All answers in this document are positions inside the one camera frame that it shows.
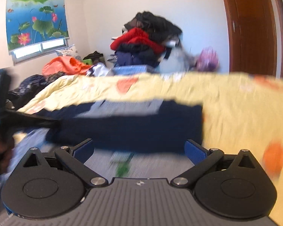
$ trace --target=yellow bedsheet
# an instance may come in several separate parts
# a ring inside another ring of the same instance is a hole
[[[257,160],[272,141],[283,144],[283,80],[253,79],[247,74],[187,73],[171,76],[63,76],[46,87],[20,111],[35,113],[96,100],[145,101],[174,99],[185,105],[203,103],[204,147],[226,154],[249,149]],[[273,181],[278,198],[271,218],[283,226],[283,169]]]

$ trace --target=orange bag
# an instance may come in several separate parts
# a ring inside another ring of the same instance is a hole
[[[63,71],[67,75],[85,75],[90,65],[83,64],[81,61],[71,56],[60,56],[52,59],[42,69],[42,75],[48,76],[58,71]]]

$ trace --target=pillow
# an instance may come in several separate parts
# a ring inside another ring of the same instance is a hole
[[[70,47],[67,47],[67,48],[63,48],[63,49],[60,49],[60,50],[56,50],[57,52],[57,55],[58,56],[71,56],[77,60],[80,60],[82,61],[82,58],[81,56],[78,54],[78,51],[77,49],[75,48],[75,45],[71,45]]]

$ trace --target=wooden door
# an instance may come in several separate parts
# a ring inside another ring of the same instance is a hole
[[[271,0],[224,0],[230,71],[276,73],[276,31]]]

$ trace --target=red garment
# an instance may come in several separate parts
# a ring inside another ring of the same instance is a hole
[[[161,46],[149,39],[149,35],[140,28],[133,28],[128,33],[118,37],[111,43],[110,48],[116,51],[121,43],[137,43],[145,44],[152,48],[155,54],[161,54],[165,51],[165,47]]]
[[[63,71],[67,75],[86,75],[86,72],[90,69],[90,67],[90,65],[83,64],[81,61],[73,57],[60,56],[52,59],[43,67],[42,75],[48,76],[59,71]]]

